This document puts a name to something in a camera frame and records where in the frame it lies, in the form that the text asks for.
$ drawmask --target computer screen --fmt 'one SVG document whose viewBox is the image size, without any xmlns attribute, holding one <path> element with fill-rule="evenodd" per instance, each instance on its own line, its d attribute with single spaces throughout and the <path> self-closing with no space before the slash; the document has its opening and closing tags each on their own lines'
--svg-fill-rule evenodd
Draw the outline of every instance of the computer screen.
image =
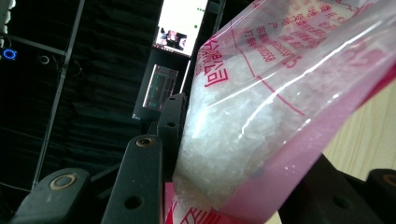
<svg viewBox="0 0 396 224">
<path fill-rule="evenodd" d="M 161 111 L 163 103 L 172 95 L 178 71 L 154 64 L 143 107 Z"/>
<path fill-rule="evenodd" d="M 164 0 L 153 46 L 190 57 L 207 0 Z"/>
</svg>

